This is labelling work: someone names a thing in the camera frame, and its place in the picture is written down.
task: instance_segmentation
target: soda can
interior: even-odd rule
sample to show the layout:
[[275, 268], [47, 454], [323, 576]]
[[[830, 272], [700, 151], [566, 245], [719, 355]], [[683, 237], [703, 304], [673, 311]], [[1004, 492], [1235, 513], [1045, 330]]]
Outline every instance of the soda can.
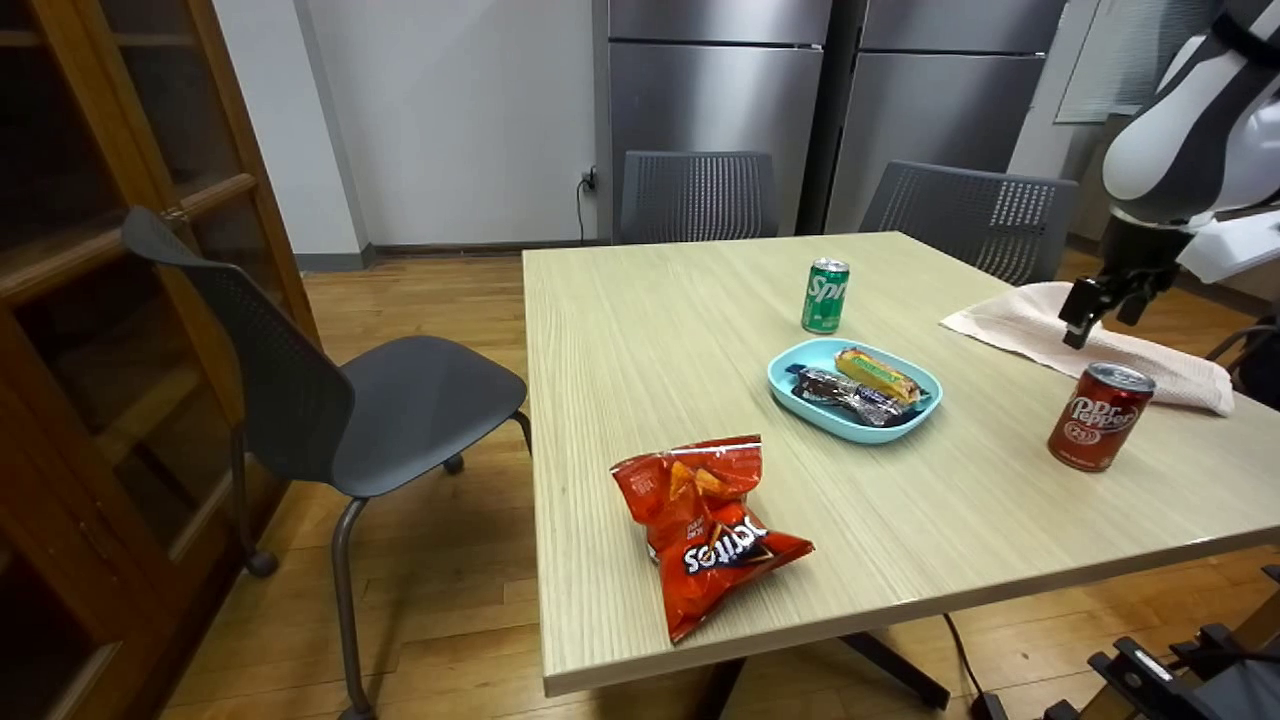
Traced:
[[1142, 417], [1154, 379], [1122, 364], [1088, 364], [1076, 397], [1058, 413], [1048, 453], [1073, 466], [1112, 466], [1132, 424]]
[[826, 258], [826, 257], [810, 258], [808, 285], [802, 285], [798, 328], [810, 335], [830, 335], [841, 328], [842, 286], [849, 286], [849, 263]]

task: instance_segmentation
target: stainless steel refrigerator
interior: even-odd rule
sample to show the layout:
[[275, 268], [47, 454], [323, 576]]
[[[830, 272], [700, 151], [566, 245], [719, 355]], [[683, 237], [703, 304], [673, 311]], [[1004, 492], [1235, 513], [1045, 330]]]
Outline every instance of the stainless steel refrigerator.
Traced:
[[[673, 157], [744, 160], [759, 176], [714, 185], [767, 187], [774, 232], [796, 232], [826, 16], [830, 0], [594, 0], [601, 237], [618, 237], [627, 185]], [[648, 192], [680, 204], [688, 185]]]
[[1064, 0], [864, 0], [841, 35], [855, 44], [837, 68], [849, 88], [823, 88], [842, 100], [826, 124], [837, 160], [814, 157], [802, 214], [855, 229], [887, 160], [1008, 167], [1058, 11]]

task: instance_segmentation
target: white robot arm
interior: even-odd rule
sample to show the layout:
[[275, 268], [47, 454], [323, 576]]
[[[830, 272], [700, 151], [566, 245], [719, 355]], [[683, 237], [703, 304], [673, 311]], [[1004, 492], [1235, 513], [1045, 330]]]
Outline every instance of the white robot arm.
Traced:
[[1280, 257], [1280, 0], [1235, 0], [1112, 138], [1105, 268], [1058, 308], [1067, 342], [1108, 311], [1135, 322], [1179, 268], [1204, 285]]

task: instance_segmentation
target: light wooden tabletop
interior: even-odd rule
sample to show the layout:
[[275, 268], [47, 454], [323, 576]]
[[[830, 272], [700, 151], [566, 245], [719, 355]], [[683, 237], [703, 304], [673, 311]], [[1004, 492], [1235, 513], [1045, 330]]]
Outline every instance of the light wooden tabletop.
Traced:
[[[808, 338], [814, 257], [849, 258], [841, 335], [923, 364], [938, 413], [861, 446], [788, 417], [765, 364]], [[1004, 285], [909, 237], [798, 237], [525, 252], [543, 688], [574, 690], [1126, 568], [1275, 541], [1280, 413], [1148, 407], [1092, 474], [1045, 439], [1073, 377], [938, 328]], [[607, 466], [765, 435], [753, 513], [810, 556], [733, 594], [673, 648], [660, 576]]]

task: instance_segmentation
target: red chip bag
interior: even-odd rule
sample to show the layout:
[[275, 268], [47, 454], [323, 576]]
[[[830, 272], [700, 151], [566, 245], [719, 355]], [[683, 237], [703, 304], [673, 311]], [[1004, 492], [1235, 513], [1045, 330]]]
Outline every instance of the red chip bag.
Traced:
[[759, 435], [627, 454], [612, 462], [612, 478], [657, 553], [673, 642], [728, 593], [810, 553], [802, 534], [770, 532], [744, 503], [759, 484]]

